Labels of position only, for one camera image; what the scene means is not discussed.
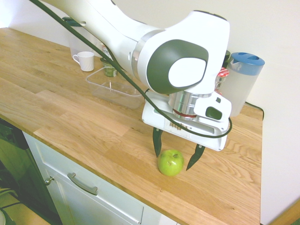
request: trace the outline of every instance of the white cup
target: white cup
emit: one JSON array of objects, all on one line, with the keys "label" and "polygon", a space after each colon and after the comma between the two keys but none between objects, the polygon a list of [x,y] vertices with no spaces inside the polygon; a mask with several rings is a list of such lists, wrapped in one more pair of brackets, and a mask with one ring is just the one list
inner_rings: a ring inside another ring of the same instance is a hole
[{"label": "white cup", "polygon": [[94,69],[94,53],[92,52],[80,52],[77,55],[73,55],[73,59],[80,65],[82,71],[89,72]]}]

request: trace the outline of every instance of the floor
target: floor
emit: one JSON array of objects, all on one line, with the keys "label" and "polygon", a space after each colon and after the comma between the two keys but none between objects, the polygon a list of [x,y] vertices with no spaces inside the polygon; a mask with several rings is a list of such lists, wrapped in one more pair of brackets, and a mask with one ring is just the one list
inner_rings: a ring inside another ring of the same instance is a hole
[{"label": "floor", "polygon": [[[5,207],[18,202],[19,201],[9,193],[0,196],[0,207]],[[9,206],[4,208],[4,210],[12,218],[12,220],[16,222],[16,224],[51,225],[22,203]]]}]

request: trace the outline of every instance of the drawer handle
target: drawer handle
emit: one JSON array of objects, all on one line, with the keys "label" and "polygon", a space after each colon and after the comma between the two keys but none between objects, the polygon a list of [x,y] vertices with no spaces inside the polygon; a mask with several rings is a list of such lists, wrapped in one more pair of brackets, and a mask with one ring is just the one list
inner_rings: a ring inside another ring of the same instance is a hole
[{"label": "drawer handle", "polygon": [[85,184],[82,184],[81,182],[79,182],[78,180],[75,179],[76,173],[68,173],[67,175],[70,180],[75,183],[78,187],[80,187],[81,189],[85,190],[86,192],[89,192],[92,195],[97,195],[97,187],[88,187]]},{"label": "drawer handle", "polygon": [[44,184],[45,184],[46,186],[48,186],[48,185],[51,183],[52,180],[54,180],[54,178],[53,178],[52,176],[50,176],[50,178],[47,178],[47,179],[44,181]]}]

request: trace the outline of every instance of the black cord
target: black cord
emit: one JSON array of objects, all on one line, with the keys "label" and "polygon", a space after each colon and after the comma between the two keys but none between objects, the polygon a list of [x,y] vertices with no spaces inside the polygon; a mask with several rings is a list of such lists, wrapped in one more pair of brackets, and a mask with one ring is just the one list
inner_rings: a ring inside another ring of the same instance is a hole
[{"label": "black cord", "polygon": [[16,203],[13,203],[13,204],[10,204],[10,205],[6,205],[6,206],[3,206],[1,207],[2,209],[5,209],[5,208],[8,208],[10,206],[13,206],[13,205],[17,205],[17,204],[23,204],[22,202],[16,202]]},{"label": "black cord", "polygon": [[55,19],[58,23],[60,23],[63,27],[65,27],[68,31],[70,31],[72,34],[74,34],[77,38],[82,40],[87,46],[89,46],[91,49],[93,49],[95,52],[97,52],[99,55],[101,55],[103,58],[105,58],[115,69],[132,85],[134,86],[135,89],[137,89],[140,94],[150,103],[150,105],[156,109],[156,111],[161,114],[163,117],[165,117],[167,120],[169,120],[171,123],[175,124],[176,126],[180,127],[181,129],[197,135],[201,137],[207,137],[207,138],[221,138],[229,134],[229,132],[232,129],[232,121],[230,118],[229,119],[229,128],[228,130],[222,134],[222,135],[217,135],[217,136],[212,136],[212,135],[204,135],[200,134],[194,131],[191,131],[187,129],[186,127],[182,126],[180,123],[172,120],[167,114],[165,114],[162,110],[160,110],[152,101],[151,99],[143,92],[143,90],[136,85],[122,70],[122,68],[119,66],[118,63],[115,61],[111,60],[105,53],[103,53],[100,49],[98,49],[96,46],[94,46],[89,40],[87,40],[84,36],[82,36],[80,33],[78,33],[76,30],[74,30],[68,23],[64,22],[59,16],[57,16],[51,9],[49,9],[47,6],[45,6],[43,3],[41,3],[39,0],[29,0],[39,8],[41,8],[43,11],[45,11],[48,15],[50,15],[53,19]]},{"label": "black cord", "polygon": [[249,106],[252,106],[252,107],[254,107],[254,108],[256,108],[256,109],[259,109],[259,110],[261,110],[262,111],[262,120],[264,119],[264,110],[261,108],[261,107],[258,107],[258,106],[256,106],[256,105],[253,105],[253,104],[251,104],[251,103],[249,103],[249,102],[245,102],[247,105],[249,105]]}]

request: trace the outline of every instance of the cabinet knob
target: cabinet knob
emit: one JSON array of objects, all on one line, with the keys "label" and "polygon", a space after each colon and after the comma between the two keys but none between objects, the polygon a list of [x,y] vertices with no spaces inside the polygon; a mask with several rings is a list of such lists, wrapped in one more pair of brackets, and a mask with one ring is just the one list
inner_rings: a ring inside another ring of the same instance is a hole
[{"label": "cabinet knob", "polygon": [[52,176],[50,176],[48,179],[45,180],[44,184],[46,186],[48,186],[51,183],[52,180],[54,180],[54,178]]}]

